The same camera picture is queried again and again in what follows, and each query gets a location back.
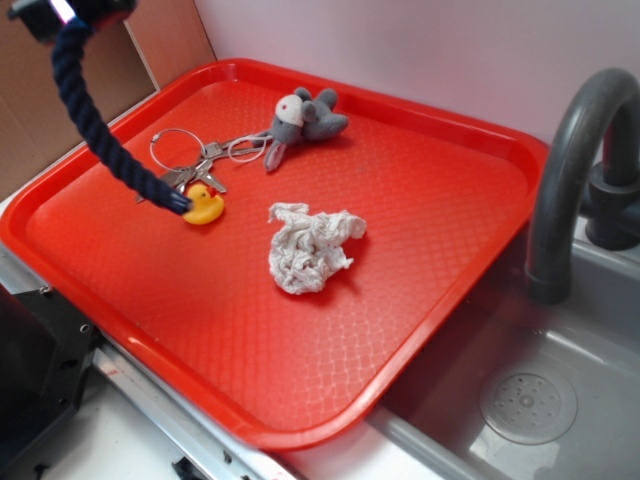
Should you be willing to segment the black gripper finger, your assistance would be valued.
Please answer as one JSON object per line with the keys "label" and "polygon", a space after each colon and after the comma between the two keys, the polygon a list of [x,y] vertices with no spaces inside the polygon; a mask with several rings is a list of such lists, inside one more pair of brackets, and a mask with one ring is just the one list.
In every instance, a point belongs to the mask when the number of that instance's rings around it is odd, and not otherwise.
{"label": "black gripper finger", "polygon": [[73,19],[73,8],[65,0],[19,0],[11,3],[7,17],[20,20],[39,43],[51,44]]}
{"label": "black gripper finger", "polygon": [[76,16],[89,27],[100,30],[126,20],[137,8],[137,0],[71,0]]}

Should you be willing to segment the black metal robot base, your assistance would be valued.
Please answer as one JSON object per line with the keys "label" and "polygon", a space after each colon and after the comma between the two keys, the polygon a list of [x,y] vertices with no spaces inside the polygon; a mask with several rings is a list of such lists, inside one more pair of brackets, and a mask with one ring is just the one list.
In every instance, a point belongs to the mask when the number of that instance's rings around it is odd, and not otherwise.
{"label": "black metal robot base", "polygon": [[99,332],[59,292],[1,289],[1,472],[78,411]]}

